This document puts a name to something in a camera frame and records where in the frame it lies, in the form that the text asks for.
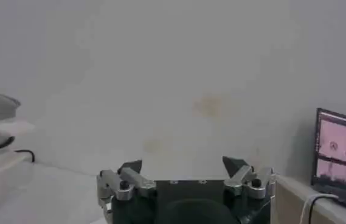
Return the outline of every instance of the screw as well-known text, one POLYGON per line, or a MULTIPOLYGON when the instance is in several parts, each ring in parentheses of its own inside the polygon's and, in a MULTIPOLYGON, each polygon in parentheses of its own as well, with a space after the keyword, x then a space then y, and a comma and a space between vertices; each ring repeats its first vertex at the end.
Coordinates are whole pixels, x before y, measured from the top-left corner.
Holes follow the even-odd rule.
POLYGON ((128 188, 130 188, 128 181, 123 180, 120 182, 120 190, 126 190, 128 188))

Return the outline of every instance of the table surface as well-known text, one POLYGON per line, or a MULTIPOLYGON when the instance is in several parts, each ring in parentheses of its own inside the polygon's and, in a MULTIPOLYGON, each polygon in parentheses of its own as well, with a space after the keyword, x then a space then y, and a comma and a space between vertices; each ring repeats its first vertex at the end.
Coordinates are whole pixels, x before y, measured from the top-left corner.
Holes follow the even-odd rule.
POLYGON ((0 224, 89 224, 103 217, 97 205, 95 177, 22 162, 30 181, 0 202, 0 224))
MULTIPOLYGON (((279 184, 293 192, 296 196, 305 201, 310 195, 317 194, 308 184, 299 182, 290 177, 277 176, 279 184)), ((318 200, 315 203, 315 210, 329 217, 335 223, 346 224, 346 208, 330 200, 318 200)))

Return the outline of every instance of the stain on wall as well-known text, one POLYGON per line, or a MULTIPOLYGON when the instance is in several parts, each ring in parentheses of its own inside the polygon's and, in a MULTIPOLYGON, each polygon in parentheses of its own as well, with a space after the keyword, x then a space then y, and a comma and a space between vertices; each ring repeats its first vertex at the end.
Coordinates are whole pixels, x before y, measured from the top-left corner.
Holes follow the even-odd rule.
POLYGON ((225 104, 225 98, 219 94, 205 94, 193 104, 193 109, 204 117, 219 118, 222 114, 222 107, 225 104))
POLYGON ((157 153, 160 152, 163 148, 163 142, 160 138, 150 138, 150 139, 146 139, 143 142, 143 151, 145 153, 157 153))

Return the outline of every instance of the white table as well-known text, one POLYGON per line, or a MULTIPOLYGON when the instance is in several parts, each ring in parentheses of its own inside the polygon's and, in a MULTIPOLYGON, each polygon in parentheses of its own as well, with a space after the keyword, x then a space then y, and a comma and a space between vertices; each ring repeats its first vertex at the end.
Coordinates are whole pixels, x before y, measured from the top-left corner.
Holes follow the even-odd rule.
POLYGON ((20 164, 30 180, 0 202, 0 224, 89 224, 102 218, 95 177, 40 164, 20 164))
MULTIPOLYGON (((274 223, 279 224, 298 223, 303 203, 310 195, 318 193, 308 184, 284 176, 277 177, 276 188, 275 200, 278 220, 274 223)), ((322 216, 321 221, 323 222, 321 224, 346 224, 346 208, 331 200, 318 200, 314 211, 322 216)))

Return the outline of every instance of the metal bracket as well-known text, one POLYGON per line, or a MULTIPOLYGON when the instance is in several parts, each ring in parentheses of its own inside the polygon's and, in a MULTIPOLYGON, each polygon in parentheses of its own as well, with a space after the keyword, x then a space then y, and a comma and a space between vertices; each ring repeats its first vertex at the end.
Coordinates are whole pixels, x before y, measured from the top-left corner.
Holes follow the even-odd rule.
POLYGON ((243 185, 246 184, 247 181, 253 180, 255 177, 256 174, 253 172, 252 167, 244 165, 231 179, 224 181, 224 188, 233 193, 234 196, 239 196, 241 195, 243 185))
POLYGON ((133 184, 123 181, 118 174, 112 170, 103 170, 97 177, 97 193, 99 198, 107 201, 112 195, 119 201, 128 201, 134 192, 133 184))
POLYGON ((247 184, 248 196, 254 199, 264 199, 274 194, 275 175, 272 168, 263 168, 257 173, 256 179, 247 184))
POLYGON ((135 188, 138 189, 140 195, 143 197, 150 196, 150 192, 153 192, 156 189, 155 181, 144 178, 142 175, 138 174, 129 167, 122 168, 120 177, 123 180, 135 185, 135 188))

